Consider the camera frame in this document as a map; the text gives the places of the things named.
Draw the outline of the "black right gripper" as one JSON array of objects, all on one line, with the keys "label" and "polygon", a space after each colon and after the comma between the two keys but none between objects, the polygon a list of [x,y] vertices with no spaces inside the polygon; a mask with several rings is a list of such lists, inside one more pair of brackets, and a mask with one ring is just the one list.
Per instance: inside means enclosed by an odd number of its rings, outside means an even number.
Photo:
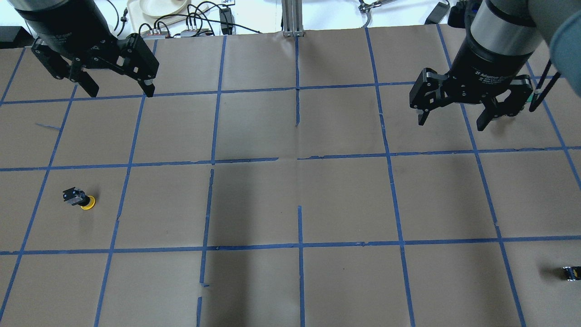
[{"label": "black right gripper", "polygon": [[495,118],[519,114],[533,87],[530,77],[515,76],[541,41],[526,0],[483,0],[448,73],[424,68],[409,92],[409,107],[419,112],[419,125],[432,110],[456,102],[459,92],[498,94],[508,86],[504,101],[495,96],[482,100],[485,109],[477,118],[477,131]]}]

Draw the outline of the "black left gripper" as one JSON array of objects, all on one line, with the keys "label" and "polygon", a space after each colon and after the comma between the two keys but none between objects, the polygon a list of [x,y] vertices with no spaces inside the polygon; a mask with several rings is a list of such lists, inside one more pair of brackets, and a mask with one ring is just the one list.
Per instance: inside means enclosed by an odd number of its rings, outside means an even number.
[{"label": "black left gripper", "polygon": [[93,0],[10,0],[9,4],[37,33],[31,51],[55,79],[69,79],[96,97],[99,86],[83,64],[93,60],[96,68],[136,80],[143,93],[153,97],[156,56],[138,33],[123,40],[114,37]]}]

